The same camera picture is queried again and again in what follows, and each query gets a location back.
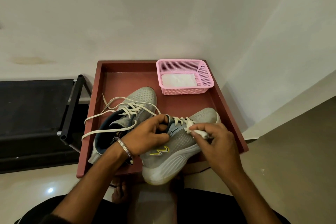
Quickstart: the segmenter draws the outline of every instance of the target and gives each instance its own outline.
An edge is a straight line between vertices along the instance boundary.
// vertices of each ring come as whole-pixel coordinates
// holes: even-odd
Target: pink basket
[[[164,95],[201,94],[215,83],[203,60],[199,59],[160,59],[156,62],[157,77]],[[163,74],[194,74],[197,87],[165,87],[162,84]]]

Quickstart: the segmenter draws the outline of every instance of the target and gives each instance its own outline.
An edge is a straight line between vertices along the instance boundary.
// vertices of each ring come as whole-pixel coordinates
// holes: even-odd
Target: floor
[[[333,223],[336,219],[336,98],[249,144],[241,156],[245,171],[273,209],[291,223]],[[1,223],[13,224],[33,206],[66,194],[78,182],[77,165],[0,175]],[[188,175],[186,187],[230,194],[211,170]],[[167,186],[135,189],[131,223],[172,223]],[[105,199],[111,200],[113,189]]]

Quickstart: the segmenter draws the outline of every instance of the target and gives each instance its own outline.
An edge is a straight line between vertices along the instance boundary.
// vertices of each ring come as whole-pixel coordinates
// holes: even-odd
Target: person's right hand
[[[214,138],[209,144],[199,134],[191,132],[209,165],[224,182],[244,173],[235,138],[223,124],[198,123],[189,129],[206,131]]]

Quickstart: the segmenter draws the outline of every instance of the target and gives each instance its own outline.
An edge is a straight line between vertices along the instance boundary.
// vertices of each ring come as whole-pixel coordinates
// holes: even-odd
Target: wooden tray
[[[109,101],[114,97],[126,97],[141,87],[149,86],[156,92],[157,108],[161,113],[167,113],[177,117],[186,117],[191,116],[206,107],[216,109],[222,123],[234,134],[239,152],[242,153],[248,151],[247,144],[225,102],[221,90],[214,77],[213,79],[215,86],[210,88],[204,94],[163,95],[158,83],[155,60],[98,61],[88,117],[100,113],[104,108],[102,94],[104,94],[105,99]],[[121,102],[122,100],[115,101],[112,106],[116,106]],[[97,130],[107,116],[108,114],[88,120],[86,122],[85,134],[92,130]],[[95,135],[91,135],[83,140],[77,169],[77,178],[83,177],[92,166],[87,160],[91,156],[94,138]],[[192,160],[193,162],[204,161],[204,156],[198,154],[197,156],[194,156]],[[123,165],[118,170],[117,175],[134,174],[141,171],[142,161],[137,157],[134,160],[134,165]]]

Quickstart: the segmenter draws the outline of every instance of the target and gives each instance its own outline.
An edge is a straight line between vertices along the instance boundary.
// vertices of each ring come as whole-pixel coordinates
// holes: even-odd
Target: silver bracelet
[[[117,142],[121,145],[121,147],[123,147],[124,151],[127,154],[128,159],[126,160],[126,163],[128,165],[133,165],[133,158],[132,155],[129,153],[128,148],[126,147],[126,145],[123,143],[123,141],[121,141],[121,139],[119,137],[114,137],[114,139],[117,140]]]

